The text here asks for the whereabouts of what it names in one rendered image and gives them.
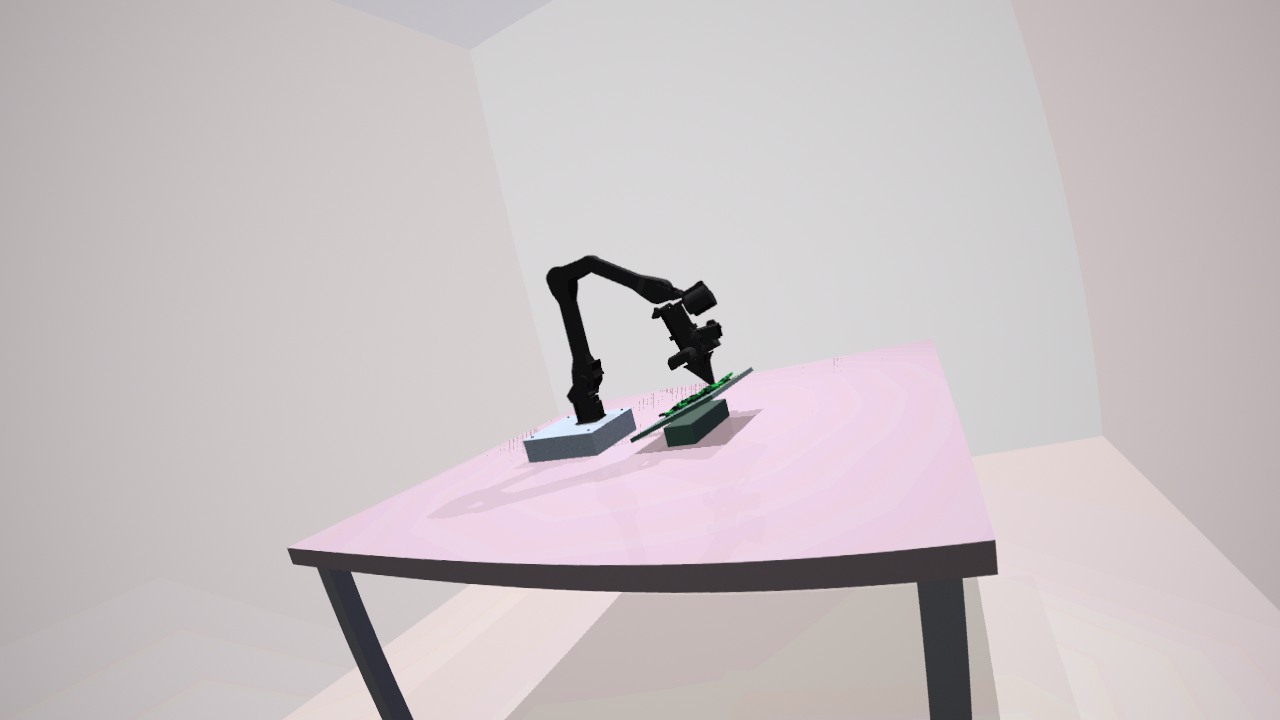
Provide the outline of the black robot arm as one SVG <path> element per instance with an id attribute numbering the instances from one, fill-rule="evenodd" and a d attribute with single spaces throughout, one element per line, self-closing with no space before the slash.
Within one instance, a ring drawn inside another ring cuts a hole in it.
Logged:
<path id="1" fill-rule="evenodd" d="M 684 291 L 672 286 L 669 281 L 650 275 L 640 275 L 635 272 L 630 272 L 622 266 L 608 263 L 596 255 L 586 255 L 573 263 L 566 264 L 564 266 L 550 268 L 547 274 L 547 284 L 550 293 L 561 306 L 561 313 L 564 320 L 564 332 L 572 355 L 572 387 L 566 396 L 570 400 L 570 404 L 573 405 L 573 413 L 577 420 L 575 423 L 576 425 L 596 423 L 602 420 L 602 418 L 607 416 L 602 400 L 599 400 L 599 396 L 596 395 L 604 374 L 602 370 L 602 361 L 600 359 L 595 360 L 590 354 L 577 304 L 579 279 L 582 279 L 590 273 L 600 275 L 607 281 L 625 284 L 652 304 L 663 304 L 668 300 L 682 297 L 677 304 L 666 304 L 663 307 L 654 307 L 654 313 L 652 314 L 652 319 L 662 316 L 669 332 L 676 327 L 682 325 L 685 322 L 690 322 L 691 319 L 689 318 L 689 314 L 692 315 L 694 313 L 699 316 L 709 307 L 717 305 L 713 293 L 707 288 L 703 281 L 698 281 L 698 283 L 695 283 L 690 290 Z M 689 327 L 689 334 L 691 336 L 692 343 L 696 348 L 701 346 L 701 342 L 718 340 L 722 336 L 721 324 L 714 319 L 708 320 L 707 325 L 700 328 L 696 325 L 692 327 Z"/>

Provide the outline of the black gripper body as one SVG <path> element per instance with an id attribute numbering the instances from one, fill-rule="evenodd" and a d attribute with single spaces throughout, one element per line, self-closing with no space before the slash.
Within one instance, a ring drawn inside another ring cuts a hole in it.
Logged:
<path id="1" fill-rule="evenodd" d="M 703 355 L 709 354 L 710 350 L 717 348 L 721 345 L 719 340 L 709 340 L 707 342 L 701 342 L 701 346 L 698 345 L 699 347 L 696 348 L 695 345 L 692 343 L 691 336 L 689 334 L 689 327 L 692 327 L 692 325 L 698 327 L 698 323 L 692 324 L 691 320 L 690 322 L 685 322 L 682 325 L 678 325 L 673 331 L 669 332 L 669 334 L 672 334 L 672 336 L 669 336 L 669 340 L 671 341 L 675 340 L 675 342 L 676 342 L 676 345 L 678 346 L 678 350 L 680 350 L 678 354 L 675 354 L 672 357 L 668 357 L 668 363 L 667 364 L 668 364 L 671 372 L 675 370 L 676 368 L 681 366 L 684 363 L 687 363 L 687 364 L 692 363 L 698 357 L 701 357 Z M 694 331 L 694 327 L 692 327 L 692 331 Z"/>

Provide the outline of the teal switch panel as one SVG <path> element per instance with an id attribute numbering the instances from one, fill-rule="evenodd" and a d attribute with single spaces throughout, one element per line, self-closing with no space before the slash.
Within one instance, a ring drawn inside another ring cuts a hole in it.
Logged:
<path id="1" fill-rule="evenodd" d="M 713 398 L 723 393 L 726 389 L 730 389 L 731 386 L 736 384 L 751 372 L 754 372 L 753 366 L 728 379 L 730 375 L 733 375 L 731 372 L 718 383 L 707 386 L 698 395 L 691 395 L 689 398 L 684 398 L 681 402 L 675 405 L 675 407 L 671 407 L 668 413 L 660 413 L 659 416 L 664 416 L 663 419 L 646 428 L 630 441 L 634 442 L 636 439 L 643 439 L 645 436 L 649 436 L 664 427 L 663 430 L 668 447 L 696 445 L 699 439 L 730 416 L 726 398 Z"/>

